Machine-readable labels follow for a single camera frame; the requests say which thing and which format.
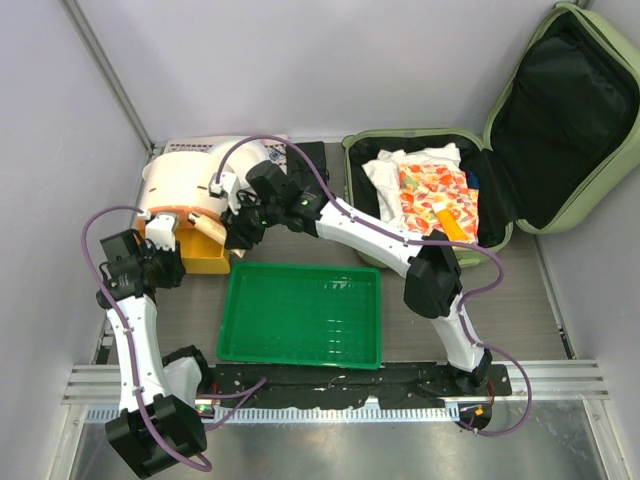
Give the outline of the beige cosmetic tube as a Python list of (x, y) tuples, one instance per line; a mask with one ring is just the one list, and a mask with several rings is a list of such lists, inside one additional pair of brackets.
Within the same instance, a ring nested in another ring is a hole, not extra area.
[(191, 212), (188, 215), (188, 221), (197, 231), (209, 237), (216, 243), (222, 246), (225, 245), (227, 231), (226, 228), (218, 221), (198, 212)]

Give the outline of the cream round drawer cabinet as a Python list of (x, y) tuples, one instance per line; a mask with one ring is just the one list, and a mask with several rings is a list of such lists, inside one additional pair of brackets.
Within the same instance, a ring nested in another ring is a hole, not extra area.
[(210, 153), (165, 153), (146, 165), (139, 207), (151, 214), (177, 216), (176, 240), (188, 274), (224, 275), (231, 270), (230, 253), (197, 230), (188, 220), (191, 213), (217, 221), (226, 201), (211, 197), (208, 186), (220, 159)]

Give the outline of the green plastic tray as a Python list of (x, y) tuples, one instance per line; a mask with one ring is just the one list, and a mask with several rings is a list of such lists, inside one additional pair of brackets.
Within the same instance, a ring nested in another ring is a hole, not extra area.
[(379, 271), (273, 263), (235, 266), (217, 356), (229, 362), (378, 369)]

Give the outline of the white garment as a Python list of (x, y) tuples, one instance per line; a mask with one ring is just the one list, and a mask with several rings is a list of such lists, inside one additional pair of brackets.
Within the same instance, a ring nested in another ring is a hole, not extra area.
[(459, 167), (460, 150), (454, 143), (441, 148), (425, 148), (407, 153), (405, 150), (380, 150), (377, 157), (365, 163), (362, 168), (374, 186), (379, 203), (380, 219), (393, 226), (400, 226), (403, 211), (400, 201), (399, 165), (441, 164)]

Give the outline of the floral orange cloth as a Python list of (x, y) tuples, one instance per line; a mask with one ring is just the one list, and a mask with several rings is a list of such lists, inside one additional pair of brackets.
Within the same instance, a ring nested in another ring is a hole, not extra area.
[(438, 206), (450, 213), (463, 233), (456, 241), (477, 242), (479, 191), (468, 185), (464, 172), (449, 163), (400, 164), (398, 170), (402, 226), (424, 235), (434, 230), (446, 233), (434, 209)]

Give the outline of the orange tube white cap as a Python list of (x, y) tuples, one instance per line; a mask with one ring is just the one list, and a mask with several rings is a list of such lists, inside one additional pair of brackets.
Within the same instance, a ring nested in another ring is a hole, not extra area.
[(441, 225), (443, 232), (452, 242), (463, 242), (467, 240), (467, 236), (457, 223), (453, 213), (444, 203), (436, 202), (432, 204), (432, 209)]

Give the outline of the green hard-shell suitcase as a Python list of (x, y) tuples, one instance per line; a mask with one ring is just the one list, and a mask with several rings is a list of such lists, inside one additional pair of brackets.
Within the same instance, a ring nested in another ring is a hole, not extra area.
[(639, 50), (602, 15), (568, 2), (542, 20), (484, 131), (378, 129), (343, 140), (350, 205), (380, 213), (364, 172), (382, 150), (455, 144), (479, 181), (479, 240), (501, 250), (514, 229), (580, 224), (639, 163)]

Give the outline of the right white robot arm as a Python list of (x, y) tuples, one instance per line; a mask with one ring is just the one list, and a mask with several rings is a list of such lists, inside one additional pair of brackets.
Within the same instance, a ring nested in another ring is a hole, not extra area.
[(220, 169), (209, 193), (227, 201), (221, 222), (231, 250), (250, 250), (268, 228), (283, 225), (349, 246), (395, 271), (404, 280), (404, 304), (430, 320), (440, 337), (455, 389), (472, 395), (486, 386), (492, 355), (465, 318), (461, 267), (444, 234), (399, 230), (334, 197), (320, 177), (300, 186), (270, 161), (251, 167), (244, 179)]

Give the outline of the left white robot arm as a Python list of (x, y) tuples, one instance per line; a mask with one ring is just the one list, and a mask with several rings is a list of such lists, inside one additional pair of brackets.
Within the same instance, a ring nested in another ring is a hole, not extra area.
[(114, 330), (121, 375), (119, 413), (106, 436), (136, 476), (148, 479), (177, 464), (175, 453), (191, 458), (205, 450), (194, 402), (211, 391), (213, 375), (193, 346), (160, 354), (155, 292), (179, 286), (185, 269), (178, 250), (158, 250), (134, 229), (101, 246), (96, 300)]

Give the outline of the white paper plate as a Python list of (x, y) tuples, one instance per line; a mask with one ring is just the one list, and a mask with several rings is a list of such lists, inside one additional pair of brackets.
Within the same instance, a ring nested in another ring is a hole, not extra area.
[[(231, 139), (219, 142), (208, 149), (208, 153), (221, 161), (224, 155), (236, 144), (239, 139)], [(245, 174), (256, 164), (268, 160), (269, 153), (260, 141), (250, 141), (238, 147), (225, 163), (225, 172), (234, 172), (238, 175)]]

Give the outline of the patterned cloth placemat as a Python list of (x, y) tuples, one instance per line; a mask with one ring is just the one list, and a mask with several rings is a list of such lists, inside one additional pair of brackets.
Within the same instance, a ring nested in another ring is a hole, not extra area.
[[(204, 137), (192, 137), (192, 138), (179, 138), (174, 139), (166, 143), (163, 149), (163, 154), (172, 153), (176, 151), (198, 151), (208, 152), (214, 146), (230, 142), (234, 144), (243, 139), (243, 136), (204, 136)], [(274, 141), (268, 139), (261, 139), (260, 143), (265, 147), (268, 152), (268, 158), (281, 170), (287, 172), (287, 158), (286, 158), (286, 145), (282, 141)]]

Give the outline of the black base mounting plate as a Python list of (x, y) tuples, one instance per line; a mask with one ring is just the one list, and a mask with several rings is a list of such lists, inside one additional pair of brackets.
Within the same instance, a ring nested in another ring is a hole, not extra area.
[(357, 409), (375, 397), (383, 409), (408, 409), (441, 406), (446, 398), (512, 394), (503, 365), (490, 366), (488, 383), (472, 387), (457, 379), (451, 367), (436, 362), (389, 362), (377, 370), (226, 363), (211, 366), (196, 392), (238, 394), (261, 379), (266, 383), (244, 404), (246, 408)]

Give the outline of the blue garment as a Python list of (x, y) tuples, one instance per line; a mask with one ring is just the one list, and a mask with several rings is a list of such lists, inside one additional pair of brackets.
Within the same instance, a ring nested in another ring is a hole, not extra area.
[(467, 185), (470, 189), (473, 189), (473, 190), (480, 189), (479, 179), (471, 170), (467, 170), (465, 172), (465, 176), (466, 176)]

